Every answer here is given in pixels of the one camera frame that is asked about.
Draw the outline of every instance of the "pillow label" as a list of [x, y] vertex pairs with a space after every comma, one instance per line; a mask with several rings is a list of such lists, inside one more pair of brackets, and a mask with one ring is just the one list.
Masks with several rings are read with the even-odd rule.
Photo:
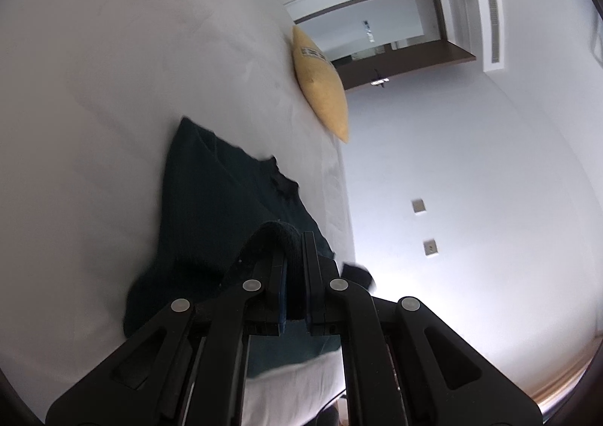
[[319, 58], [321, 60], [324, 60], [327, 63], [331, 63], [331, 61], [329, 61], [329, 59], [327, 59], [327, 57], [325, 57], [321, 52], [319, 52], [318, 50], [314, 50], [313, 48], [308, 48], [306, 46], [303, 46], [301, 48], [301, 54], [304, 57], [314, 57], [314, 58]]

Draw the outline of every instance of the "dark green sweater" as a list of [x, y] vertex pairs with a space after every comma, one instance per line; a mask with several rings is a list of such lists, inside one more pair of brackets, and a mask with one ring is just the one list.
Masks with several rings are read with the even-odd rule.
[[[128, 293], [126, 337], [177, 298], [201, 302], [216, 297], [221, 284], [244, 280], [245, 268], [236, 267], [239, 252], [265, 222], [273, 222], [268, 228], [292, 245], [299, 232], [311, 230], [318, 253], [334, 257], [303, 206], [297, 183], [279, 172], [275, 158], [253, 159], [183, 118], [165, 165], [158, 251]], [[291, 259], [288, 288], [289, 281], [303, 284], [301, 259]], [[288, 313], [291, 318], [302, 316]], [[304, 362], [339, 345], [339, 337], [312, 337], [303, 322], [288, 322], [281, 338], [252, 339], [248, 376]]]

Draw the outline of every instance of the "light switch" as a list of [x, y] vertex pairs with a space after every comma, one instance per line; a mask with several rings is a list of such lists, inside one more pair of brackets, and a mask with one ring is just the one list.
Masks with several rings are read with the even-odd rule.
[[412, 200], [412, 210], [415, 213], [422, 213], [425, 211], [425, 202], [419, 198], [418, 200]]
[[425, 241], [423, 243], [423, 248], [425, 249], [426, 256], [433, 256], [438, 253], [438, 246], [435, 244], [434, 239], [431, 239], [430, 241]]

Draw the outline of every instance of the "white bedsheet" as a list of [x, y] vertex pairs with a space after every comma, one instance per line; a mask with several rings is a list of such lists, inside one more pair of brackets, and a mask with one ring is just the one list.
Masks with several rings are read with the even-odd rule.
[[303, 426], [345, 386], [341, 350], [270, 370], [245, 383], [242, 426]]
[[338, 141], [276, 0], [0, 0], [0, 366], [44, 418], [122, 342], [182, 115], [300, 183], [354, 260]]

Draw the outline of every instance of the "metal rivet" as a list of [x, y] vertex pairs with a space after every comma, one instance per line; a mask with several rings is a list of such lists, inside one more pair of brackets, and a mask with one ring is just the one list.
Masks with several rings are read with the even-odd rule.
[[334, 280], [331, 280], [331, 283], [329, 283], [329, 286], [333, 290], [344, 291], [348, 287], [348, 284], [347, 284], [347, 281], [342, 278], [335, 278]]
[[191, 307], [191, 303], [186, 299], [177, 299], [170, 305], [174, 312], [185, 312]]
[[418, 310], [421, 307], [421, 302], [419, 302], [415, 297], [406, 297], [402, 300], [402, 308], [411, 312]]
[[246, 291], [257, 291], [262, 287], [258, 280], [247, 280], [243, 283], [243, 289]]

